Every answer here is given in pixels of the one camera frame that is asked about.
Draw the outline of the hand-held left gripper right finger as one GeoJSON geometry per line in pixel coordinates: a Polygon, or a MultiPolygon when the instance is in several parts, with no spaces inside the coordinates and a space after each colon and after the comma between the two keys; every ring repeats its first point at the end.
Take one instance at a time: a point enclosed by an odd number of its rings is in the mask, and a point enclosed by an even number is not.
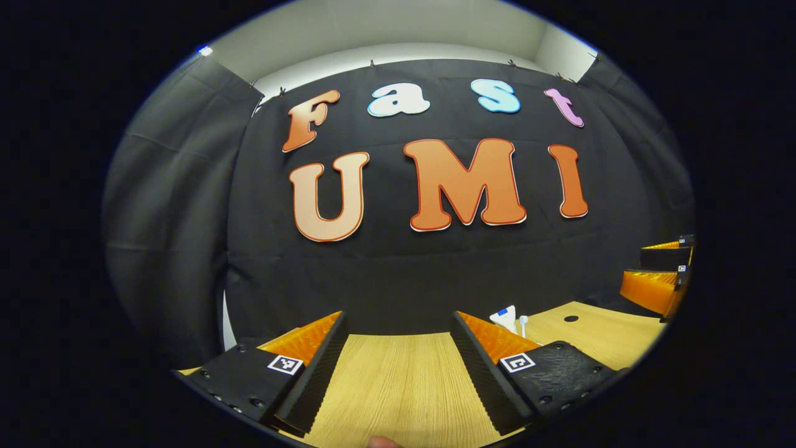
{"type": "Polygon", "coordinates": [[[622,379],[566,341],[537,344],[463,312],[450,335],[501,436],[563,419],[622,379]]]}

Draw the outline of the white toothpaste tube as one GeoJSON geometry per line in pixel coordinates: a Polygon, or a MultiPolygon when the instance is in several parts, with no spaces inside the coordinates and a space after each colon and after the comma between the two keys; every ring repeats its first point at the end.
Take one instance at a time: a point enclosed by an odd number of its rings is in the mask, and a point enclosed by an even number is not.
{"type": "Polygon", "coordinates": [[[512,332],[512,334],[518,334],[516,329],[516,307],[513,304],[491,314],[489,319],[492,323],[507,329],[512,332]]]}

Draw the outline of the black backdrop cloth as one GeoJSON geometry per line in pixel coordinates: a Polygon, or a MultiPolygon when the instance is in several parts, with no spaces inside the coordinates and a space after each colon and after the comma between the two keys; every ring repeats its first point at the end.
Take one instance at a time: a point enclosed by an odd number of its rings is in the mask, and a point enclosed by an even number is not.
{"type": "Polygon", "coordinates": [[[437,334],[452,312],[619,295],[694,230],[680,145],[609,60],[578,83],[480,60],[357,68],[271,98],[197,57],[142,105],[103,198],[119,300],[165,366],[333,312],[437,334]]]}

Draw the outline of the wooden desktop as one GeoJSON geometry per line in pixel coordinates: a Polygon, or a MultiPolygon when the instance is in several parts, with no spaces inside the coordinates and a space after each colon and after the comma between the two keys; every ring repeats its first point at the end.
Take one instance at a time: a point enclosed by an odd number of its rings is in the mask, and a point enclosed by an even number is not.
{"type": "MultiPolygon", "coordinates": [[[[623,376],[651,349],[667,324],[657,317],[570,302],[518,324],[532,342],[568,343],[623,376]]],[[[199,394],[227,419],[261,437],[256,448],[366,448],[386,436],[404,448],[504,448],[546,430],[591,403],[595,394],[551,402],[550,416],[500,434],[448,332],[351,334],[341,349],[315,422],[303,437],[256,422],[222,394],[199,394]]]]}

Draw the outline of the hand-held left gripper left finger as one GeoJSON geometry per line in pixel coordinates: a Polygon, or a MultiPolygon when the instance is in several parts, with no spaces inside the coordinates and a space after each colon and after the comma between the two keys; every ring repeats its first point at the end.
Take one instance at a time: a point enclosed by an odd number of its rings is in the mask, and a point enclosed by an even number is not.
{"type": "Polygon", "coordinates": [[[338,311],[266,343],[238,344],[174,375],[250,422],[306,436],[348,338],[346,313],[338,311]]]}

